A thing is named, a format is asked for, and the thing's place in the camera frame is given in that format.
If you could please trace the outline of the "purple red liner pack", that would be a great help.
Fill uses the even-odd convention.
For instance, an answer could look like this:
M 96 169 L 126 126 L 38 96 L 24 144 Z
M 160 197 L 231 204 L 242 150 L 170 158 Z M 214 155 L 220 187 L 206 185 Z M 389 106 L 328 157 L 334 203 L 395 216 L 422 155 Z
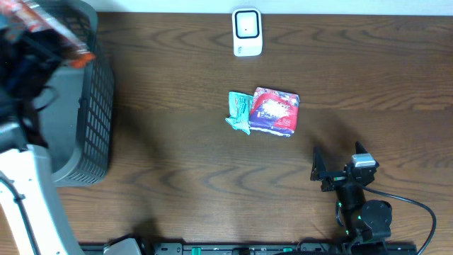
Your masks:
M 249 114 L 250 129 L 291 137 L 297 128 L 299 102 L 295 93 L 257 87 Z

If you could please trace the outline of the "green toilet wipes pack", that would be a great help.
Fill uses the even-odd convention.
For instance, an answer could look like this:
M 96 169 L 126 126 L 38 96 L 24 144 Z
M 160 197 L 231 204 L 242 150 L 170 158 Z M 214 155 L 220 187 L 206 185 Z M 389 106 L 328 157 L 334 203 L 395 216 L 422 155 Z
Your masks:
M 250 135 L 249 114 L 253 97 L 235 91 L 229 92 L 229 117 L 225 121 L 235 130 L 240 130 Z

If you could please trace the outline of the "orange chocolate bar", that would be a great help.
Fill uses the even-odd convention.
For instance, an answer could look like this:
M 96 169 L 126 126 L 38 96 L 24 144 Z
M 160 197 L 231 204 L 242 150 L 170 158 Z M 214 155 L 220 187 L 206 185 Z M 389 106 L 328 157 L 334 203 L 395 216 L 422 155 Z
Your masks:
M 1 0 L 1 14 L 21 23 L 32 35 L 55 34 L 53 41 L 61 48 L 62 59 L 74 68 L 85 67 L 96 58 L 86 43 L 37 1 Z

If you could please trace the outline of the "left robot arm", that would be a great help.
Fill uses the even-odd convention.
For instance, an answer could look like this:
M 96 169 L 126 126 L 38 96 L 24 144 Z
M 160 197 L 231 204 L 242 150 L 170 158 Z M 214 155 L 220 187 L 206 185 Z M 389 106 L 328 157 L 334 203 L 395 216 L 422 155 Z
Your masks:
M 1 29 L 1 207 L 20 254 L 82 254 L 52 181 L 33 101 L 63 61 L 53 29 L 16 41 Z

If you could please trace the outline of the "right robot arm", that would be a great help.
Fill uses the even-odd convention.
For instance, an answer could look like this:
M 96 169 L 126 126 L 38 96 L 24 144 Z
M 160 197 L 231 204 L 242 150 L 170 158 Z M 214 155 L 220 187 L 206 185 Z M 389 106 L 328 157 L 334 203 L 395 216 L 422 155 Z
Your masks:
M 323 192 L 336 193 L 338 224 L 359 242 L 381 241 L 391 236 L 391 205 L 383 200 L 367 200 L 364 194 L 378 167 L 378 161 L 359 142 L 341 171 L 328 171 L 321 149 L 314 148 L 310 180 L 320 181 Z

